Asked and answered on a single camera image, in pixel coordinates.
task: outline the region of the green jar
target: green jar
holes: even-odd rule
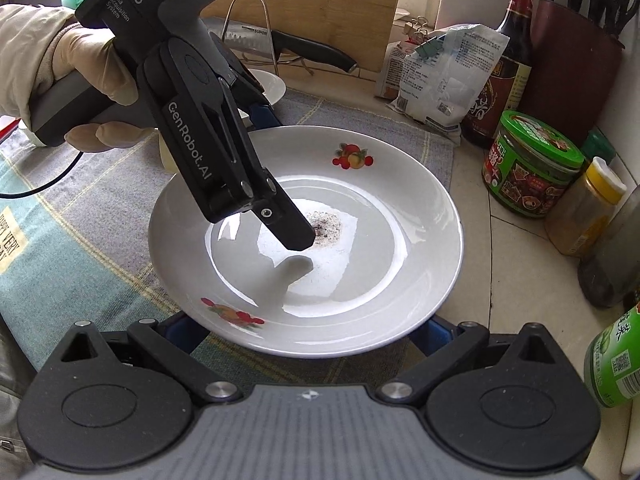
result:
[[[557,130],[509,110],[500,118],[482,178],[503,205],[530,218],[543,218],[583,162],[580,150]]]

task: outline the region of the table mat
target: table mat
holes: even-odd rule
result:
[[[287,91],[276,105],[284,124],[354,130],[409,153],[449,187],[453,144],[417,127],[325,99]],[[36,148],[20,131],[0,146],[0,190],[23,192],[57,176],[76,151]],[[122,330],[178,310],[155,276],[146,231],[170,175],[158,135],[128,150],[86,154],[60,183],[21,200],[0,200],[0,314],[40,368],[73,322]],[[358,356],[299,360],[261,354],[209,336],[194,352],[243,388],[258,382],[369,383],[401,367],[408,341]]]

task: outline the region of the white plate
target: white plate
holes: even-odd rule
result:
[[[383,346],[437,311],[460,271],[463,238],[431,172],[385,142],[337,128],[251,137],[319,230],[316,243],[287,251],[251,212],[210,224],[177,175],[151,216],[149,251],[181,309],[239,345],[300,358]],[[342,158],[347,170],[341,144],[360,150]]]

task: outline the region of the yellow lid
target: yellow lid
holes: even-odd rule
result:
[[[626,186],[599,156],[593,157],[593,162],[587,168],[586,177],[598,193],[613,205],[620,202],[626,193]]]

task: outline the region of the white countertop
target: white countertop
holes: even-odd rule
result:
[[[373,97],[372,73],[360,78],[337,72],[281,66],[287,86],[398,121],[411,122]],[[484,153],[465,140],[456,149],[450,194],[462,218],[465,256],[460,277],[439,314],[450,322],[473,320],[495,333],[517,333],[529,321],[543,323],[582,376],[591,340],[622,311],[594,309],[578,285],[578,260],[559,254],[541,221],[521,218],[489,196],[480,177]],[[424,356],[414,349],[407,365]],[[600,434],[586,469],[599,479],[625,478],[620,463],[631,403],[602,410]]]

